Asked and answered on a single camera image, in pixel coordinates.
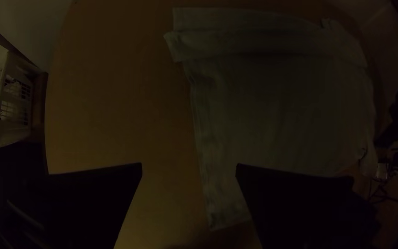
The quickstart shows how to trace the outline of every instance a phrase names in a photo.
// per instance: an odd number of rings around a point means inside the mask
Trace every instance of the wooden table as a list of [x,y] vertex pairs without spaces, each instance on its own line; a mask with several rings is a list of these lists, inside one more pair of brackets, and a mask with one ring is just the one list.
[[49,172],[142,163],[116,248],[260,248],[250,222],[208,231],[189,84],[163,39],[174,6],[271,10],[314,22],[330,16],[322,0],[77,1],[47,86]]

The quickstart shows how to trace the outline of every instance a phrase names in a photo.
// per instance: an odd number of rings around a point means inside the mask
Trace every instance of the round table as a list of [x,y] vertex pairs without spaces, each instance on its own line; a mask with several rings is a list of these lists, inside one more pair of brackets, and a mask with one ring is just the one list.
[[260,248],[251,222],[208,230],[189,84],[163,39],[171,9],[181,6],[270,10],[314,22],[327,10],[321,0],[76,1],[47,85],[48,169],[142,163],[116,248]]

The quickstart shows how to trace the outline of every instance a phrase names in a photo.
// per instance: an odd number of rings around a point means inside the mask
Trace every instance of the clothes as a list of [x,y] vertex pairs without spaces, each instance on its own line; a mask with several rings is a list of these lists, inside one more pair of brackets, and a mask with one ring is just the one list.
[[238,163],[323,177],[359,159],[377,165],[366,59],[339,23],[180,8],[165,39],[191,84],[212,230],[250,217]]

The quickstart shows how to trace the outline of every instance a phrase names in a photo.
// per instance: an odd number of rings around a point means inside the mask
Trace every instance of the cable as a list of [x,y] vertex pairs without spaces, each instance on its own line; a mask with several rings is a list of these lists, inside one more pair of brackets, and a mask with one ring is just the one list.
[[[377,189],[374,191],[374,193],[371,194],[373,180],[376,181],[376,182],[380,182],[380,184],[377,187]],[[393,198],[393,197],[389,197],[388,196],[388,192],[384,189],[384,187],[388,184],[388,182],[389,182],[389,180],[387,180],[387,181],[380,180],[379,181],[378,179],[371,178],[371,180],[369,182],[369,193],[368,193],[368,202],[369,203],[371,203],[372,205],[375,205],[375,204],[378,204],[378,203],[382,203],[382,202],[384,202],[386,200],[390,200],[390,201],[398,203],[398,199]],[[379,191],[383,192],[382,196],[376,195]],[[374,197],[381,198],[381,199],[378,200],[378,201],[372,202],[371,199],[373,199]]]
[[386,200],[390,200],[390,201],[393,201],[393,202],[398,202],[398,199],[392,198],[392,197],[389,197],[389,196],[375,196],[375,197],[380,197],[380,198],[382,198],[382,200],[377,201],[377,202],[372,202],[371,204],[373,204],[373,205],[377,204],[377,203],[384,202]]

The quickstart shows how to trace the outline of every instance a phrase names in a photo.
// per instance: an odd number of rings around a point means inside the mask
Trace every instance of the white plastic basket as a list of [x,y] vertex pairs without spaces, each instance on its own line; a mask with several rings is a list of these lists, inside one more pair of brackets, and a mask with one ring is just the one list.
[[38,71],[25,60],[7,53],[0,76],[0,147],[30,135],[33,84],[25,74]]

